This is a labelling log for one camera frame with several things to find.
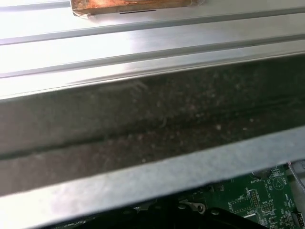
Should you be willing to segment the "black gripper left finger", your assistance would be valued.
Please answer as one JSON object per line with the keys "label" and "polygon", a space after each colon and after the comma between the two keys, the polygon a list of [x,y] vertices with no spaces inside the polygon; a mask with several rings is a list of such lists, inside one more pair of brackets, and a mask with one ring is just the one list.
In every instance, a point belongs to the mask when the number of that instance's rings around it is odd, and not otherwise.
{"label": "black gripper left finger", "polygon": [[171,229],[172,215],[168,212],[127,212],[107,217],[101,229]]}

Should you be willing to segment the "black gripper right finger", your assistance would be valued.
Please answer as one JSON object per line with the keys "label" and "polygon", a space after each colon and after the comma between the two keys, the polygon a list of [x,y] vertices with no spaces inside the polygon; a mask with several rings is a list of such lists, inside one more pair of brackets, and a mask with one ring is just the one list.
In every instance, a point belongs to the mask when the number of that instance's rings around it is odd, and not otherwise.
{"label": "black gripper right finger", "polygon": [[177,209],[173,229],[260,229],[262,225],[221,208],[200,214],[190,208]]}

